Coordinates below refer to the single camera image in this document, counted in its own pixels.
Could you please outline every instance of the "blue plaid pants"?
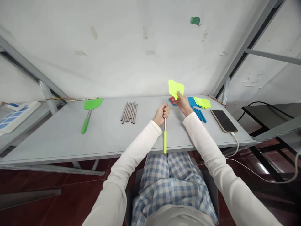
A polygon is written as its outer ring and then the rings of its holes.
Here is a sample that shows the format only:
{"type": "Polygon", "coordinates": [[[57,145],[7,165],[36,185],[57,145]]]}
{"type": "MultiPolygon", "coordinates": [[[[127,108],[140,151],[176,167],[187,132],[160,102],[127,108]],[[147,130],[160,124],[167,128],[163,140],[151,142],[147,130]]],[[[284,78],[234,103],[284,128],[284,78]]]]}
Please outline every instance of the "blue plaid pants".
{"type": "Polygon", "coordinates": [[[185,205],[218,220],[208,188],[187,152],[155,154],[146,159],[138,196],[133,200],[133,225],[165,205],[185,205]]]}

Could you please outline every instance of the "white table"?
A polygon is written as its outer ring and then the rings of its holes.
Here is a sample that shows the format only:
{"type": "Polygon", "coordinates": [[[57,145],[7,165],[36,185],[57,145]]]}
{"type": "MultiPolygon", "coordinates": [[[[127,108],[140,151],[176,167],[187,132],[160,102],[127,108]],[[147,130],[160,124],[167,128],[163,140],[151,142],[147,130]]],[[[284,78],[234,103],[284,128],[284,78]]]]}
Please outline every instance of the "white table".
{"type": "MultiPolygon", "coordinates": [[[[206,96],[198,97],[211,102],[210,109],[201,111],[207,120],[204,126],[218,147],[234,147],[237,144],[229,133],[220,129],[211,109],[222,109],[230,118],[238,129],[236,137],[240,146],[256,143],[221,104],[206,96]]],[[[0,167],[8,164],[20,167],[118,157],[154,117],[157,108],[164,101],[169,103],[168,98],[169,96],[105,98],[100,107],[92,110],[85,134],[81,134],[88,113],[84,110],[84,101],[70,102],[3,158],[0,167]],[[135,124],[121,124],[120,118],[126,102],[134,101],[138,104],[135,124]]],[[[195,150],[182,123],[185,116],[178,107],[170,103],[169,106],[171,111],[167,119],[167,151],[195,150]]],[[[163,153],[163,136],[158,138],[151,152],[163,153]]]]}

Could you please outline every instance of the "left hand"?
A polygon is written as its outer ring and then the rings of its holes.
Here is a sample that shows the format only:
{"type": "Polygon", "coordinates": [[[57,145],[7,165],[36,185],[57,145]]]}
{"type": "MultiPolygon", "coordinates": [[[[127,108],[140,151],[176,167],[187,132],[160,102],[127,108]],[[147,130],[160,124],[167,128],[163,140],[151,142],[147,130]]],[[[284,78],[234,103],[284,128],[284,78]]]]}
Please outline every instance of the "left hand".
{"type": "Polygon", "coordinates": [[[156,111],[156,115],[153,121],[158,126],[162,126],[164,124],[164,119],[168,118],[168,115],[169,115],[169,107],[168,104],[164,102],[156,111]]]}

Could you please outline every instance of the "white sleeve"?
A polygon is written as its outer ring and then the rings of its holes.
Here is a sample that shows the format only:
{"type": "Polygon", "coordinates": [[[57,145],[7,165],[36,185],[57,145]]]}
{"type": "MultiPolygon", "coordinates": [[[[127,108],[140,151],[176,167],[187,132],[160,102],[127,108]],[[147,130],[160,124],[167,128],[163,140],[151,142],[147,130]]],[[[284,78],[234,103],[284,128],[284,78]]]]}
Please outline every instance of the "white sleeve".
{"type": "Polygon", "coordinates": [[[281,225],[241,178],[235,175],[195,112],[189,114],[183,124],[223,194],[236,225],[281,225]]]}
{"type": "Polygon", "coordinates": [[[84,226],[122,225],[127,203],[125,188],[129,177],[161,134],[162,130],[158,125],[150,121],[125,150],[112,166],[108,179],[103,183],[103,190],[83,223],[84,226]]]}

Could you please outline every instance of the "hand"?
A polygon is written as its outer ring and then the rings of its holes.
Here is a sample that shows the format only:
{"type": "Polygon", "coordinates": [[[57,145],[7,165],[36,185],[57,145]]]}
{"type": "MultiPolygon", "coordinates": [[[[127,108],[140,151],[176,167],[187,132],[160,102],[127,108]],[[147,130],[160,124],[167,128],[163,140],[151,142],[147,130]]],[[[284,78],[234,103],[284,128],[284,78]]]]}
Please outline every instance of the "hand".
{"type": "Polygon", "coordinates": [[[155,115],[153,121],[158,126],[162,126],[164,123],[164,119],[168,118],[168,115],[169,115],[169,107],[168,107],[168,104],[164,102],[156,111],[156,115],[155,115]]]}
{"type": "Polygon", "coordinates": [[[188,98],[185,96],[182,96],[180,91],[178,91],[177,94],[178,94],[179,98],[176,100],[176,102],[179,106],[179,109],[187,117],[190,113],[193,112],[192,108],[190,107],[188,98]]]}

